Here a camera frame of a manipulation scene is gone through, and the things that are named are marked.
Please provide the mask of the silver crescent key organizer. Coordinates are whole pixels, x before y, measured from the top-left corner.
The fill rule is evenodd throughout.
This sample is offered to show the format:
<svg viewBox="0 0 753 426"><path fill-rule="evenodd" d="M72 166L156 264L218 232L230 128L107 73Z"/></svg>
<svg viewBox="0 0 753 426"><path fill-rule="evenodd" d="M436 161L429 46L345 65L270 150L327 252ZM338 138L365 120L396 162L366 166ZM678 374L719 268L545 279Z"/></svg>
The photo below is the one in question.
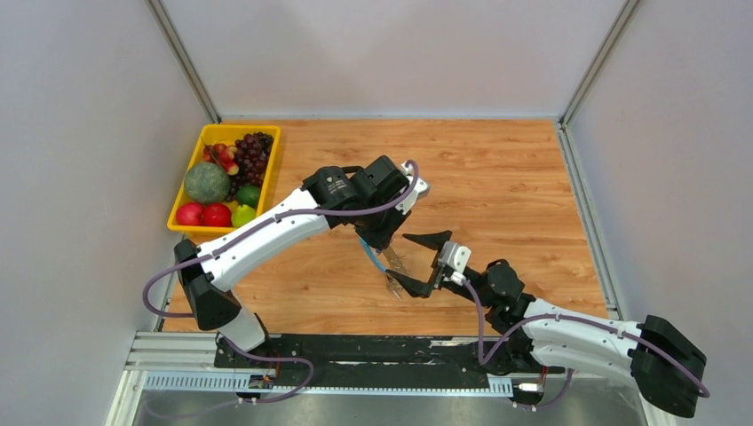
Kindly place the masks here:
<svg viewBox="0 0 753 426"><path fill-rule="evenodd" d="M362 238L359 238L359 243L369 261L384 276L387 291L401 301L404 288L387 271L391 270L402 274L409 274L408 269L403 263L404 257L399 255L392 247L385 248L384 250L377 250L369 246L369 244Z"/></svg>

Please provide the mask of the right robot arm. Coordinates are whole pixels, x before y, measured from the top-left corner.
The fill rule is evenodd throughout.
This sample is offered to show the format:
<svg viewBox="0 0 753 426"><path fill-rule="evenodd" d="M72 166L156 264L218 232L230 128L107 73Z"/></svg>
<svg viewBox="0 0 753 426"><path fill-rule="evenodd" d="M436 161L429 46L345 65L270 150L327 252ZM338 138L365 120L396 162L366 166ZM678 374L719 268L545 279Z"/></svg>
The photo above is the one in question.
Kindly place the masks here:
<svg viewBox="0 0 753 426"><path fill-rule="evenodd" d="M632 387L653 406L682 418L694 417L699 399L709 398L702 382L706 356L668 320L655 315L642 321L603 319L551 304L528 294L505 259L473 270L471 249L451 237L450 231L407 235L435 253L428 280L392 269L386 273L412 297L446 289L473 302L479 330L489 325L501 335L492 344L478 335L481 367L498 375L553 368L598 375Z"/></svg>

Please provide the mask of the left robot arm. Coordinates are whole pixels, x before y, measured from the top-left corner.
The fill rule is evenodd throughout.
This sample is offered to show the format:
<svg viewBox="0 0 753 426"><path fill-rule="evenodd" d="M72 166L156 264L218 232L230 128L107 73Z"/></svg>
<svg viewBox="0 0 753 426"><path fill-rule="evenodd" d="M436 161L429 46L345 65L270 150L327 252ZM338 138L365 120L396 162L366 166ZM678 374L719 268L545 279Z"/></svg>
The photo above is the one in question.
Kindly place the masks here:
<svg viewBox="0 0 753 426"><path fill-rule="evenodd" d="M178 280L201 331L218 331L249 367L271 357L263 322L234 294L241 279L300 241L350 225L371 248L387 249L418 200L430 190L415 162L382 155L367 167L325 166L283 201L235 231L173 249Z"/></svg>

